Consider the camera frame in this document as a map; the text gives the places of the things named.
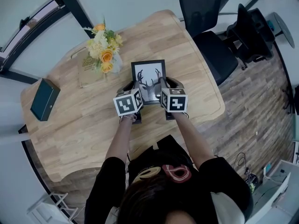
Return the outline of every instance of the chair backrest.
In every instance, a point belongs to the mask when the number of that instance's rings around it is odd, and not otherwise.
[[[179,0],[191,37],[216,26],[221,0]]]
[[[232,31],[249,50],[250,54],[264,57],[272,56],[271,48],[274,39],[269,38],[269,34],[264,32],[265,28],[268,28],[272,34],[265,19],[254,20],[250,12],[242,4],[239,4],[237,23]]]

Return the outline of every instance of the orange rose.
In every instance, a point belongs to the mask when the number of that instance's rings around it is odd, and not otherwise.
[[[102,62],[110,62],[113,57],[113,51],[110,49],[106,49],[101,52],[101,61]]]
[[[113,65],[110,62],[103,62],[101,65],[101,71],[103,73],[108,73],[113,68]]]
[[[94,29],[97,30],[97,31],[105,30],[105,25],[103,23],[100,23],[100,24],[96,25],[94,27]]]

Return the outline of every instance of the yellow flower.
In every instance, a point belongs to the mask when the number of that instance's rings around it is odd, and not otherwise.
[[[115,41],[114,38],[111,38],[109,40],[109,46],[111,47],[112,50],[116,50],[119,47],[119,44]]]
[[[103,50],[101,52],[101,61],[104,62],[110,62],[113,57],[113,51],[110,49]]]
[[[103,23],[97,24],[93,29],[97,31],[105,30],[105,25]]]
[[[120,35],[116,34],[116,36],[115,36],[115,41],[116,41],[119,45],[122,46],[122,39],[121,39],[121,36],[120,36]]]
[[[103,62],[101,65],[101,71],[103,73],[108,73],[113,69],[113,65],[110,62]]]
[[[104,50],[101,43],[95,42],[93,39],[87,42],[87,49],[89,51],[89,55],[94,59],[100,59],[101,53]]]

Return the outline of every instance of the dark green box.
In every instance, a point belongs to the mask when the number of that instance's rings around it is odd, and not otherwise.
[[[42,79],[30,109],[39,121],[48,120],[59,92],[60,89],[50,80]]]

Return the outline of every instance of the hand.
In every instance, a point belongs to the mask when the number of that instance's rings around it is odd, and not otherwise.
[[[132,121],[132,123],[134,123],[137,119],[136,115],[135,114],[127,114],[127,115],[124,115],[122,116],[121,118],[121,122],[124,120],[124,119],[130,119]]]
[[[186,118],[189,118],[189,115],[187,113],[183,113],[183,112],[180,112],[180,113],[177,113],[177,112],[173,112],[172,113],[173,117],[175,120],[179,119],[179,118],[182,118],[182,117],[186,117]]]

